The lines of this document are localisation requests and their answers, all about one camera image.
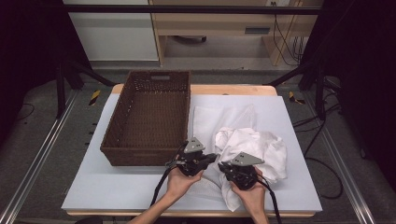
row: white cloth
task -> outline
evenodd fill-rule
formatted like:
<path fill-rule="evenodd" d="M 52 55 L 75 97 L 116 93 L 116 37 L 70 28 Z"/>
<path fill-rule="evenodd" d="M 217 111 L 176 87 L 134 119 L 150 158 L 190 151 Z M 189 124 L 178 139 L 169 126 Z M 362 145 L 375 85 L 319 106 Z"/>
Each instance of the white cloth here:
<path fill-rule="evenodd" d="M 254 105 L 194 108 L 193 136 L 204 144 L 205 154 L 217 153 L 219 156 L 204 172 L 205 181 L 195 183 L 188 194 L 207 198 L 208 195 L 216 193 L 212 192 L 216 185 L 221 189 L 222 198 L 231 211 L 242 205 L 239 197 L 231 191 L 230 183 L 218 166 L 218 162 L 229 161 L 241 151 L 265 161 L 264 164 L 256 166 L 270 182 L 274 183 L 278 179 L 287 177 L 287 150 L 282 139 L 269 132 L 256 132 L 255 126 Z M 206 180 L 213 183 L 211 188 L 207 187 L 209 182 Z"/>

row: basket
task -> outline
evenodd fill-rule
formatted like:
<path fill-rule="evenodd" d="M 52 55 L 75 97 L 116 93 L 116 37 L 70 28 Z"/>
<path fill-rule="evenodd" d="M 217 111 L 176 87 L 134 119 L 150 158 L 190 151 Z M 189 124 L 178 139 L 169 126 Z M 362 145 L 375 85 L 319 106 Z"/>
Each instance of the basket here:
<path fill-rule="evenodd" d="M 158 166 L 187 139 L 188 71 L 133 71 L 120 93 L 101 151 L 113 166 Z"/>

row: floor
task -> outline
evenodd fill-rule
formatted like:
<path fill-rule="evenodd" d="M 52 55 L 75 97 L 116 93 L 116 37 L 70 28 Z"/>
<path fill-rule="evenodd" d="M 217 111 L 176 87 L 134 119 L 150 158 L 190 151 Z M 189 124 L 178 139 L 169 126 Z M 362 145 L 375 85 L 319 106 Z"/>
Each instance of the floor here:
<path fill-rule="evenodd" d="M 288 63 L 296 63 L 285 55 Z M 265 84 L 288 73 L 295 65 L 285 63 L 272 66 L 259 37 L 209 36 L 205 43 L 196 39 L 172 37 L 168 41 L 163 66 L 151 62 L 111 64 L 93 62 L 95 71 L 103 77 L 123 82 L 130 69 L 188 69 L 194 84 Z M 82 75 L 85 86 L 81 91 L 67 88 L 68 97 L 75 102 L 60 130 L 52 130 L 57 122 L 56 88 L 51 81 L 31 90 L 25 98 L 19 119 L 8 140 L 0 150 L 0 209 L 14 208 L 14 223 L 74 223 L 82 217 L 70 217 L 60 207 L 67 189 L 90 143 L 95 124 L 111 88 Z M 284 97 L 291 122 L 310 119 L 313 111 L 314 88 L 299 91 L 294 77 L 276 87 Z M 95 105 L 89 105 L 94 91 L 100 90 Z M 297 101 L 290 100 L 290 92 Z M 337 105 L 331 90 L 325 90 L 326 108 Z M 302 151 L 314 139 L 321 121 L 313 119 L 295 128 Z M 46 144 L 48 133 L 56 138 Z M 21 183 L 42 151 L 42 165 L 38 167 L 30 185 L 21 192 Z M 375 161 L 364 160 L 359 145 L 351 133 L 342 110 L 329 111 L 326 123 L 307 153 L 307 165 L 318 190 L 323 211 L 310 218 L 283 218 L 283 223 L 396 223 L 396 195 L 380 173 Z M 335 175 L 327 166 L 338 172 Z M 344 187 L 338 182 L 339 176 Z M 117 217 L 118 223 L 127 217 Z M 113 223 L 111 217 L 103 217 Z M 158 223 L 249 223 L 248 218 L 160 218 Z"/>

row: white object on desk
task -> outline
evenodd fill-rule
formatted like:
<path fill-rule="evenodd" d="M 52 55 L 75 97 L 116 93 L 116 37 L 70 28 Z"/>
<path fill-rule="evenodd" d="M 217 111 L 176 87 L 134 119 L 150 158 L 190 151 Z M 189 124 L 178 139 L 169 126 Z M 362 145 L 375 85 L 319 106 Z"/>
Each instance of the white object on desk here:
<path fill-rule="evenodd" d="M 149 207 L 154 189 L 161 179 L 163 167 L 113 167 L 100 151 L 106 127 L 110 121 L 119 94 L 110 94 L 90 146 L 76 178 L 64 200 L 62 209 L 71 215 L 102 215 L 140 213 Z M 302 151 L 291 126 L 282 97 L 243 95 L 192 95 L 191 109 L 205 107 L 243 106 L 254 104 L 257 112 L 257 130 L 270 131 L 281 136 L 288 146 L 288 178 L 272 186 L 279 211 L 285 214 L 313 215 L 321 205 Z M 191 134 L 192 113 L 189 118 Z M 159 198 L 165 192 L 164 184 Z M 273 211 L 271 197 L 265 198 L 265 208 Z M 244 208 L 232 213 L 224 202 L 207 198 L 183 196 L 166 212 L 168 216 L 246 216 Z"/>

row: hazard tape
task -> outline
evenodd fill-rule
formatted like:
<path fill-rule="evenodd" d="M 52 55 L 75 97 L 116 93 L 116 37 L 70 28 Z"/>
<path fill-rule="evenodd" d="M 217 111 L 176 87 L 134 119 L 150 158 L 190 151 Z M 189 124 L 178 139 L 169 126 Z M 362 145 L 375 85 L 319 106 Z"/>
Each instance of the hazard tape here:
<path fill-rule="evenodd" d="M 305 100 L 297 100 L 292 91 L 289 91 L 289 100 L 300 105 L 305 105 Z"/>
<path fill-rule="evenodd" d="M 99 93 L 100 93 L 100 91 L 95 91 L 95 92 L 93 93 L 89 105 L 95 105 L 96 100 L 97 100 L 98 97 L 99 97 Z"/>

